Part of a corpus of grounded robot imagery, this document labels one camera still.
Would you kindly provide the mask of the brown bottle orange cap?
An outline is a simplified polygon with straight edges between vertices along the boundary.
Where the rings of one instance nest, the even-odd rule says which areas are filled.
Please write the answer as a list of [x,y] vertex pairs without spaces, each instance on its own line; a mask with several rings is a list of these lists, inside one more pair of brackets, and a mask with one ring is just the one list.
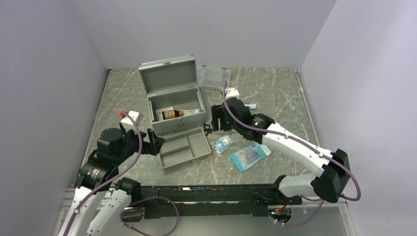
[[171,109],[171,110],[166,110],[166,111],[162,112],[163,120],[178,118],[178,117],[182,117],[182,116],[183,116],[182,110]]

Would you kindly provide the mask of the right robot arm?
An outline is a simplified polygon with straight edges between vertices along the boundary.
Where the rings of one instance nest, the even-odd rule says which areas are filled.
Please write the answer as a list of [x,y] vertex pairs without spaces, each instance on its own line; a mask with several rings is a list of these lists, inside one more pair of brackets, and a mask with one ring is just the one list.
[[348,154],[337,149],[314,145],[286,130],[274,119],[252,114],[242,101],[229,98],[211,106],[211,125],[214,131],[234,130],[249,141],[276,149],[304,165],[309,174],[279,176],[273,184],[271,198],[283,204],[290,197],[307,195],[336,203],[350,180]]

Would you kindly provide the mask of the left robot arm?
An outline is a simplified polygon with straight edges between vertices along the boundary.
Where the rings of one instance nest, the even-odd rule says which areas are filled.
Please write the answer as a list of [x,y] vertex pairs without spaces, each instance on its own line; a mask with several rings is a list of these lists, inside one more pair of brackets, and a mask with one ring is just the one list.
[[165,139],[157,137],[150,128],[139,134],[123,127],[104,130],[97,148],[79,171],[72,205],[59,235],[99,236],[125,207],[136,206],[142,197],[141,185],[123,177],[115,184],[105,206],[98,210],[111,183],[119,177],[119,165],[136,152],[156,156],[164,143]]

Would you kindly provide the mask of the teal patterned plaster bag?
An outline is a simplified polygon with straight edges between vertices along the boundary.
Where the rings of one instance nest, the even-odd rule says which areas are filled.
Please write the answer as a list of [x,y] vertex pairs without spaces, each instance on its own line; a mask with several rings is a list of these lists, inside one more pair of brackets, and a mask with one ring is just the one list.
[[190,110],[183,110],[182,112],[184,116],[191,116],[191,115],[199,114],[201,111],[200,109],[190,109]]

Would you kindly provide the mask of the white gauze packet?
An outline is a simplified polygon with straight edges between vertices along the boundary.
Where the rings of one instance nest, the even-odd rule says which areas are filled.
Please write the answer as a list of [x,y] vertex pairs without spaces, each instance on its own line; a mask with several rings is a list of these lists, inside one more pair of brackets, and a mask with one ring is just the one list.
[[160,108],[155,110],[157,121],[163,121],[166,119],[173,119],[176,117],[173,107]]

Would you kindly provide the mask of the alcohol wipes zip bag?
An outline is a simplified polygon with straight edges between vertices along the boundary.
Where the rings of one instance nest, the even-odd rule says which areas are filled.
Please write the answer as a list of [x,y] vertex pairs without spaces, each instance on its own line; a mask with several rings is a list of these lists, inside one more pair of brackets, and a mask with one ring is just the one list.
[[222,154],[226,149],[228,149],[233,143],[234,139],[232,139],[229,135],[224,135],[217,139],[212,146],[217,154]]

